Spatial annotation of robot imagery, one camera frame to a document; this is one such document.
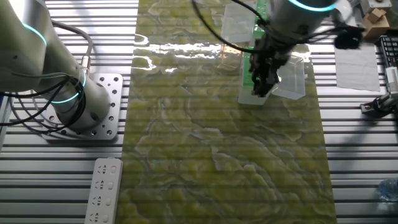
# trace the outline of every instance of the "marble pattern surface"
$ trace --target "marble pattern surface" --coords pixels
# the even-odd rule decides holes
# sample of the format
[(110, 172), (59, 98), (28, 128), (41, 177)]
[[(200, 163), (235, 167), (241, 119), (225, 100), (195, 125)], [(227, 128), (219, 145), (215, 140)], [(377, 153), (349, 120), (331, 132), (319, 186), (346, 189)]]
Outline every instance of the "marble pattern surface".
[[(199, 1), (221, 32), (230, 1)], [(313, 67), (307, 95), (237, 101), (242, 55), (187, 0), (140, 0), (117, 224), (336, 223)]]

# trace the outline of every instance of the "power strip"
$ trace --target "power strip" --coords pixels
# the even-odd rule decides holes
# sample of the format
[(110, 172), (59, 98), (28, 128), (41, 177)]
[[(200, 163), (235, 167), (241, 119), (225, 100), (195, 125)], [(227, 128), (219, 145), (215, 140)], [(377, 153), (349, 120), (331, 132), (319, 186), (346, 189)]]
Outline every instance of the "power strip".
[(398, 70), (397, 67), (386, 68), (387, 89), (390, 93), (398, 91)]
[(123, 162), (97, 159), (94, 165), (85, 224), (113, 224), (118, 206)]

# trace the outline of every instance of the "black device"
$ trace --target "black device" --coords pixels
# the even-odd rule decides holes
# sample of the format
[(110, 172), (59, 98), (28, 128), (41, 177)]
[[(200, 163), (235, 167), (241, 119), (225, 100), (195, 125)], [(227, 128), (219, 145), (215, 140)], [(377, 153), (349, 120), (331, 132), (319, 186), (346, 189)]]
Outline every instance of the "black device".
[(386, 68), (398, 66), (398, 35), (382, 36), (379, 46)]

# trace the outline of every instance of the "metal mounting plate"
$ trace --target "metal mounting plate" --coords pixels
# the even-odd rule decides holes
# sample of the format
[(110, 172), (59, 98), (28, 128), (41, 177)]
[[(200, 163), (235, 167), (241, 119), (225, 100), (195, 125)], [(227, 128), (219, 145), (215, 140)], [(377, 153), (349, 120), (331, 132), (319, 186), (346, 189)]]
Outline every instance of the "metal mounting plate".
[[(110, 106), (108, 115), (105, 119), (98, 123), (97, 126), (77, 133), (69, 128), (65, 128), (61, 131), (55, 133), (50, 133), (49, 135), (42, 134), (43, 138), (48, 141), (65, 141), (65, 140), (83, 140), (83, 141), (111, 141), (118, 133), (119, 128), (119, 114), (121, 106), (121, 97), (123, 90), (123, 77), (120, 74), (105, 74), (105, 73), (94, 73), (90, 74), (93, 81), (100, 83), (108, 91), (111, 97), (111, 103), (114, 106)], [(45, 117), (52, 118), (55, 123), (60, 123), (55, 110), (52, 106), (45, 112)], [(54, 126), (53, 124), (45, 121), (45, 124)]]

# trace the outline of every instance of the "transparent plastic box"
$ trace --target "transparent plastic box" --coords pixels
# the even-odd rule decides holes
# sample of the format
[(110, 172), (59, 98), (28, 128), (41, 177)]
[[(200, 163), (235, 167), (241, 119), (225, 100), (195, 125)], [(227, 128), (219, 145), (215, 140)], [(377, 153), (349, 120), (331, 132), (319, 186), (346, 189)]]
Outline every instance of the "transparent plastic box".
[(305, 96), (304, 60), (292, 55), (286, 65), (278, 69), (279, 83), (273, 95), (298, 100)]
[[(254, 1), (244, 2), (256, 9)], [(225, 6), (221, 36), (231, 43), (249, 42), (252, 36), (255, 15), (239, 4), (232, 3)]]

